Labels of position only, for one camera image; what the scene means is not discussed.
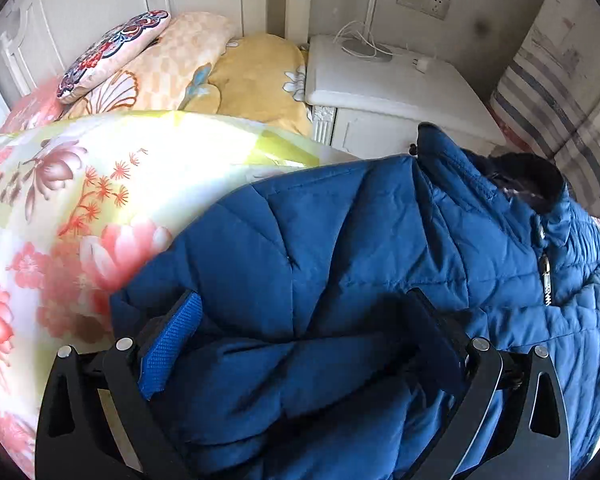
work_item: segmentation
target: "pillow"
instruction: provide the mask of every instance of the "pillow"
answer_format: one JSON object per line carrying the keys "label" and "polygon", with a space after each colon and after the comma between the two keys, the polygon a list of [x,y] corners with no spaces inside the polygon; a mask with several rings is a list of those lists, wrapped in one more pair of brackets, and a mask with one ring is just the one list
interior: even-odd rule
{"label": "pillow", "polygon": [[224,16],[184,12],[154,45],[75,103],[66,117],[117,108],[177,110],[187,87],[208,75],[234,34],[235,25]]}
{"label": "pillow", "polygon": [[291,41],[255,34],[231,41],[202,85],[199,96],[183,110],[203,112],[210,96],[205,87],[218,88],[217,113],[272,124],[307,137],[313,134],[304,104],[306,59]]}
{"label": "pillow", "polygon": [[44,126],[60,117],[64,107],[56,97],[59,81],[59,77],[51,78],[20,99],[0,128],[0,135]]}
{"label": "pillow", "polygon": [[70,104],[125,66],[169,25],[166,10],[150,10],[112,28],[64,73],[58,85],[61,103]]}

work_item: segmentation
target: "dark spot on wall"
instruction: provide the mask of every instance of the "dark spot on wall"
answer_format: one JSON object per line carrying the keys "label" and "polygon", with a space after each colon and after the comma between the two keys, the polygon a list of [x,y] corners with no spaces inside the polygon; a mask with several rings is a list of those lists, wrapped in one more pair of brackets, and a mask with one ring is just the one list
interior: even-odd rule
{"label": "dark spot on wall", "polygon": [[478,18],[474,23],[474,34],[479,40],[485,40],[491,34],[491,23],[484,18]]}

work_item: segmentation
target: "striped curtain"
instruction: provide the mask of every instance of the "striped curtain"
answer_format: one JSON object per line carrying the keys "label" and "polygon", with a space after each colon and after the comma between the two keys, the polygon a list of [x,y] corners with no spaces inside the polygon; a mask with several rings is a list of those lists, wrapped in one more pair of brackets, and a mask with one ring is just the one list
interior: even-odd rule
{"label": "striped curtain", "polygon": [[600,7],[545,0],[490,101],[517,150],[553,161],[600,218]]}

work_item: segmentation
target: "electrical socket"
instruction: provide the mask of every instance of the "electrical socket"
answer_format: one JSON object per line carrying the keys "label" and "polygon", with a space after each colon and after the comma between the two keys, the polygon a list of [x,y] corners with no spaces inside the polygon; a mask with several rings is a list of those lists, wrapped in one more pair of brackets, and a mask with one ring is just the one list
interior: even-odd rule
{"label": "electrical socket", "polygon": [[451,0],[397,0],[399,5],[424,12],[439,20],[444,20],[449,12]]}

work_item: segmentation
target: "headboard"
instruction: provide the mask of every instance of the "headboard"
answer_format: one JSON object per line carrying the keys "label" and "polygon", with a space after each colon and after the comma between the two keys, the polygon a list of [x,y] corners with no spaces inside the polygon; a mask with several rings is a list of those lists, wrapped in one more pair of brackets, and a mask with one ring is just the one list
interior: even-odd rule
{"label": "headboard", "polygon": [[[306,41],[310,0],[287,0],[286,35]],[[0,34],[2,57],[20,94],[59,75],[106,30],[151,9],[177,16],[208,10],[231,18],[243,35],[267,30],[267,0],[13,0]]]}

